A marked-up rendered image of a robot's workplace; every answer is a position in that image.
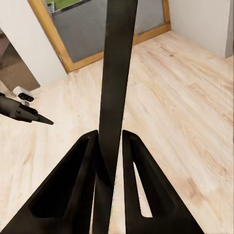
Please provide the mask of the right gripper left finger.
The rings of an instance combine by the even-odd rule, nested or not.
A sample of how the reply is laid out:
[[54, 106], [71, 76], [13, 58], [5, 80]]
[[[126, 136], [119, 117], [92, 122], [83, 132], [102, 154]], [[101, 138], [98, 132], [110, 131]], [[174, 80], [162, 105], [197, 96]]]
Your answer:
[[82, 135], [0, 234], [89, 234], [98, 130]]

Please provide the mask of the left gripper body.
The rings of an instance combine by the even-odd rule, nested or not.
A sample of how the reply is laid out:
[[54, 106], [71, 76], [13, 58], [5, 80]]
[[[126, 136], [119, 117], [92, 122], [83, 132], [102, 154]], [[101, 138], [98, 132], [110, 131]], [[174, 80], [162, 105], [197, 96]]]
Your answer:
[[29, 106], [23, 105], [22, 102], [19, 102], [17, 100], [11, 99], [11, 98], [6, 98], [1, 103], [1, 105], [0, 105], [0, 114], [5, 115], [5, 116], [7, 116], [9, 118], [12, 118], [14, 120], [17, 120], [17, 121], [24, 121], [24, 122], [28, 122], [28, 123], [31, 123], [32, 121], [34, 121], [34, 120], [29, 120], [29, 119], [21, 120], [21, 119], [14, 118], [16, 110], [19, 107], [22, 108], [22, 109], [25, 109], [27, 112], [35, 115], [35, 112], [32, 112], [32, 111], [28, 110]]

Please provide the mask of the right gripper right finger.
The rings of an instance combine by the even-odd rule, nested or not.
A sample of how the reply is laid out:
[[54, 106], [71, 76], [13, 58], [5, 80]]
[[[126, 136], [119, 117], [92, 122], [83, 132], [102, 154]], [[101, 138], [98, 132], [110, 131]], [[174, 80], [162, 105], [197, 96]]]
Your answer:
[[[122, 131], [126, 234], [204, 234], [141, 138]], [[153, 217], [141, 214], [136, 165]]]

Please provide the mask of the poster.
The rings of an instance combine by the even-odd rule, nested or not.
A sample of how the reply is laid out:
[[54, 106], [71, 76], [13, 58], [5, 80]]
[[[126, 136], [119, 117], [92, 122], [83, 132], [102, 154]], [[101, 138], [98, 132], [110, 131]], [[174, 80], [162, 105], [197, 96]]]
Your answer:
[[138, 0], [107, 0], [92, 234], [108, 234]]

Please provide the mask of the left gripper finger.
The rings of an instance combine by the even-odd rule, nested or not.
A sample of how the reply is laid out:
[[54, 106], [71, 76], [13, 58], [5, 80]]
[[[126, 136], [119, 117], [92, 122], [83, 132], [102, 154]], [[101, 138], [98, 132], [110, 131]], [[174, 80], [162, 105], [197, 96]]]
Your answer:
[[15, 117], [16, 119], [29, 119], [29, 120], [35, 120], [35, 121], [41, 121], [41, 118], [37, 117], [36, 115], [33, 115], [29, 112], [27, 112], [25, 109], [22, 109], [22, 108], [18, 108], [16, 110], [16, 113], [15, 113]]
[[54, 124], [53, 121], [49, 120], [48, 118], [43, 117], [42, 115], [38, 114], [38, 111], [35, 109], [28, 108], [29, 111], [35, 112], [35, 115], [39, 118], [41, 118], [40, 122], [47, 123], [47, 124]]

